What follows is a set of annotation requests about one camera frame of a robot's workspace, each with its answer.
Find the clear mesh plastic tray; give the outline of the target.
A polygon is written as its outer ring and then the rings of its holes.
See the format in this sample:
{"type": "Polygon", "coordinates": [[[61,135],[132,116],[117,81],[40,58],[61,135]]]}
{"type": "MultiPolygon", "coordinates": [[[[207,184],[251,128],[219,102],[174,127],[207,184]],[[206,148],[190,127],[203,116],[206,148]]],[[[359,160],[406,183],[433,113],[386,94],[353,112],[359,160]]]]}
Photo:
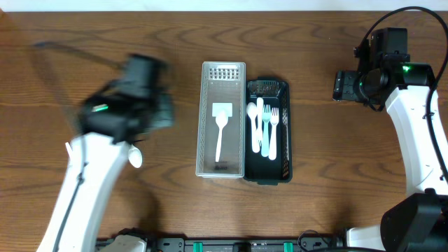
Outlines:
{"type": "Polygon", "coordinates": [[[203,178],[238,179],[244,176],[246,65],[243,62],[202,64],[195,173],[203,178]],[[223,128],[220,160],[215,161],[221,111],[228,116],[223,128]]]}

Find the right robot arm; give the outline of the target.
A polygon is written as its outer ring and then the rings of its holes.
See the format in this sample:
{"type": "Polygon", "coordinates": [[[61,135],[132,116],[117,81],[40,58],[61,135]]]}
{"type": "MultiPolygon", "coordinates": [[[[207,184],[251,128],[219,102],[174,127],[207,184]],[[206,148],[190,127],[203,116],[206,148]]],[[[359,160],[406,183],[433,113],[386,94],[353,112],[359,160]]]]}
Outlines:
{"type": "Polygon", "coordinates": [[[388,210],[381,223],[346,231],[345,245],[383,251],[447,250],[447,179],[440,169],[427,122],[433,123],[442,153],[447,138],[438,114],[438,97],[427,109],[435,82],[429,64],[412,63],[407,30],[373,31],[355,50],[355,71],[338,71],[332,98],[353,101],[391,117],[406,174],[406,199],[388,210]]]}

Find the black mesh plastic tray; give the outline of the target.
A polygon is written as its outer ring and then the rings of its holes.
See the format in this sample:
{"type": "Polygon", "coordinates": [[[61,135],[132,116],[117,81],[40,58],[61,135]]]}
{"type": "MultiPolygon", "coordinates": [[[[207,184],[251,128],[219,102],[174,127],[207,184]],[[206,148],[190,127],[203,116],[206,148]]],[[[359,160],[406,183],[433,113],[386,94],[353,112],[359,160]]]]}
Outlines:
{"type": "MultiPolygon", "coordinates": [[[[246,102],[256,103],[262,97],[264,104],[279,109],[279,124],[276,126],[276,159],[254,153],[251,145],[251,120],[246,118],[245,175],[247,181],[260,185],[287,183],[293,177],[291,150],[291,110],[289,84],[275,77],[259,77],[246,83],[246,102]]],[[[269,123],[269,137],[272,126],[269,123]]]]}

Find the white spoon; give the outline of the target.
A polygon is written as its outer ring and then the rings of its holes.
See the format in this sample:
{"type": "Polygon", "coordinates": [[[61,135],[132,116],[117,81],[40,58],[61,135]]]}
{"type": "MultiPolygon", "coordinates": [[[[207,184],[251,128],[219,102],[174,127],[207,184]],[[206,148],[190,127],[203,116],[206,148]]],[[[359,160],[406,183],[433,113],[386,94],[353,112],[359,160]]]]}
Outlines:
{"type": "Polygon", "coordinates": [[[141,151],[134,145],[131,145],[128,150],[128,160],[129,163],[134,168],[140,168],[143,164],[143,155],[141,151]]]}
{"type": "Polygon", "coordinates": [[[257,118],[257,106],[253,102],[249,102],[246,108],[247,115],[251,120],[251,145],[254,153],[260,152],[260,144],[258,143],[258,137],[256,135],[256,118],[257,118]]]}
{"type": "Polygon", "coordinates": [[[68,154],[68,156],[69,156],[69,160],[72,160],[72,159],[73,159],[73,150],[72,150],[72,148],[71,148],[70,143],[69,143],[69,142],[66,142],[66,143],[65,143],[65,147],[66,147],[67,154],[68,154]]]}

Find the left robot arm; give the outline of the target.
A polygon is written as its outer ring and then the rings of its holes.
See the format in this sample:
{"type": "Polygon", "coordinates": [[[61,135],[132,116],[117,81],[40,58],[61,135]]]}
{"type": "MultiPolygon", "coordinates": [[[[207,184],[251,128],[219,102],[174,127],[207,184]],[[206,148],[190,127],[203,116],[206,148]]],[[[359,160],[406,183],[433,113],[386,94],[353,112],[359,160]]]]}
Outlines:
{"type": "Polygon", "coordinates": [[[85,99],[79,131],[66,150],[66,174],[39,251],[94,251],[111,192],[126,164],[139,168],[139,136],[174,123],[172,99],[160,86],[167,65],[132,54],[120,78],[85,99]]]}

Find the white fork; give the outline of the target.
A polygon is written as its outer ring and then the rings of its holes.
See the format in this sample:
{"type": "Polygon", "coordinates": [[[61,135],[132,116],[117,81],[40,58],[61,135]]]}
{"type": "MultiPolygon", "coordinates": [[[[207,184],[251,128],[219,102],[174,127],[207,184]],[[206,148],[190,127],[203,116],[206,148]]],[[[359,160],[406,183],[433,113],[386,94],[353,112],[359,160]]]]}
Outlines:
{"type": "Polygon", "coordinates": [[[272,132],[269,142],[269,155],[270,160],[277,158],[277,125],[279,124],[279,109],[274,107],[272,109],[270,123],[272,126],[272,132]]]}
{"type": "Polygon", "coordinates": [[[257,106],[257,120],[258,120],[258,126],[257,126],[257,130],[256,130],[256,136],[258,139],[258,143],[260,146],[263,145],[263,106],[264,106],[264,101],[262,97],[258,97],[256,99],[256,106],[257,106]]]}
{"type": "Polygon", "coordinates": [[[271,118],[271,106],[264,105],[262,112],[263,131],[262,131],[262,148],[261,155],[267,157],[269,155],[269,122],[271,118]]]}

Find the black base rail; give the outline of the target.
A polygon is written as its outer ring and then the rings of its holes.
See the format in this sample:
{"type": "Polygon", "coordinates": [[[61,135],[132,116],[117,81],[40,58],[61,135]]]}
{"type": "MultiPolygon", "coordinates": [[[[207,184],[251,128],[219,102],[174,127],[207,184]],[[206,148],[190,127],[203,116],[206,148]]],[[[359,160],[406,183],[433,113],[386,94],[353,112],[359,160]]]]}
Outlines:
{"type": "Polygon", "coordinates": [[[297,239],[188,239],[186,237],[156,237],[137,229],[124,229],[118,235],[142,238],[147,252],[303,252],[315,249],[343,247],[343,238],[329,234],[318,234],[308,230],[297,239]]]}

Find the white spoon angled large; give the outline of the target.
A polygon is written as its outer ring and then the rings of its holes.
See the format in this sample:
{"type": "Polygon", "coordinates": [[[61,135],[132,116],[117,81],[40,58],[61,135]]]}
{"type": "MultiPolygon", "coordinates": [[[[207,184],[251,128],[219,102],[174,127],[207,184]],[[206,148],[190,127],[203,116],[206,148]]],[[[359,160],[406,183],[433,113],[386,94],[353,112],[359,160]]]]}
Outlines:
{"type": "Polygon", "coordinates": [[[221,111],[216,117],[216,124],[218,126],[218,139],[216,144],[216,156],[215,156],[216,162],[220,160],[223,128],[227,125],[227,123],[228,123],[228,115],[225,111],[221,111]]]}

